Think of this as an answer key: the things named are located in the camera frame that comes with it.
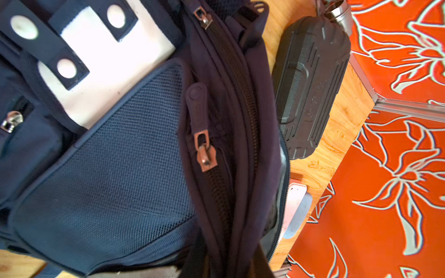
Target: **black plastic case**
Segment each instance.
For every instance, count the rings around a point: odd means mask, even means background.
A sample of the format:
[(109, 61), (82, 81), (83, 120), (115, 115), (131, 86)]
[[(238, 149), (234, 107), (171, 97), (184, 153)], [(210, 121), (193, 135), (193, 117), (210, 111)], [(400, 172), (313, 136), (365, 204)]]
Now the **black plastic case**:
[(291, 160), (320, 142), (348, 65), (351, 42), (324, 17), (303, 17), (281, 38), (272, 72), (277, 115)]

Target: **wood grain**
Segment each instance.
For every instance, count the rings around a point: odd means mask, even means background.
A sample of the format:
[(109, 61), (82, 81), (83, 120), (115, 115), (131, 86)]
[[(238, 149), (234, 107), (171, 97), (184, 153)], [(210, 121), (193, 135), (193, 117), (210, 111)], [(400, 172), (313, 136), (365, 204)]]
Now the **wood grain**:
[[(270, 15), (263, 38), (272, 70), (284, 29), (303, 16), (314, 16), (315, 7), (311, 0), (269, 0), (268, 4)], [(306, 184), (308, 192), (313, 197), (311, 209), (304, 223), (315, 208), (373, 106), (371, 97), (349, 65), (318, 148), (310, 157), (291, 162), (291, 178), (299, 179)], [(280, 269), (303, 226), (293, 238), (283, 239), (280, 242), (270, 263), (272, 270)], [(0, 250), (0, 277), (28, 278), (44, 264), (39, 259)], [(66, 272), (58, 276), (58, 278), (73, 277)]]

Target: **bag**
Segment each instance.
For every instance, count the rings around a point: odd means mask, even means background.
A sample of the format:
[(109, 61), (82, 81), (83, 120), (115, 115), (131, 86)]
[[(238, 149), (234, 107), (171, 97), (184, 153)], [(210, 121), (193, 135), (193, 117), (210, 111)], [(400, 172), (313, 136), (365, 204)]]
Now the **bag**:
[(267, 15), (242, 0), (0, 5), (0, 247), (79, 277), (273, 277), (290, 167)]

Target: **zipper slider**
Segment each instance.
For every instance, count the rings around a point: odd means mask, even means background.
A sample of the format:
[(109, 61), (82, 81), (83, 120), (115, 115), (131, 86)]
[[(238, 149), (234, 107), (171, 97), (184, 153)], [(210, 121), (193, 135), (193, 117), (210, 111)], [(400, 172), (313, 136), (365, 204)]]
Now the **zipper slider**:
[(14, 129), (23, 123), (23, 115), (18, 111), (11, 111), (6, 115), (6, 119), (0, 125), (0, 128), (8, 133), (12, 133)]
[(198, 152), (196, 160), (203, 172), (218, 165), (218, 162), (216, 161), (216, 150), (210, 144), (209, 138), (207, 95), (207, 87), (203, 83), (195, 83), (186, 91), (186, 103), (190, 114), (190, 125), (194, 135), (195, 149)]
[(207, 30), (207, 28), (209, 28), (210, 24), (213, 22), (212, 16), (207, 14), (207, 12), (201, 6), (199, 6), (193, 12), (193, 14), (201, 22), (201, 27), (203, 27), (204, 30)]

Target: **blue mesh fabric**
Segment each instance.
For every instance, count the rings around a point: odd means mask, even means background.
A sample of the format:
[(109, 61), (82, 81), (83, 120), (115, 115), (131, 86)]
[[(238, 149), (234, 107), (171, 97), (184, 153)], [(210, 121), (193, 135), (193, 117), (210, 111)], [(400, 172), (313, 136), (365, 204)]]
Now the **blue mesh fabric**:
[[(194, 216), (176, 135), (181, 90), (176, 65), (142, 86), (28, 195), (14, 217), (17, 234), (82, 273), (181, 249)], [(150, 244), (154, 256), (134, 253), (144, 246), (141, 254), (150, 253)]]

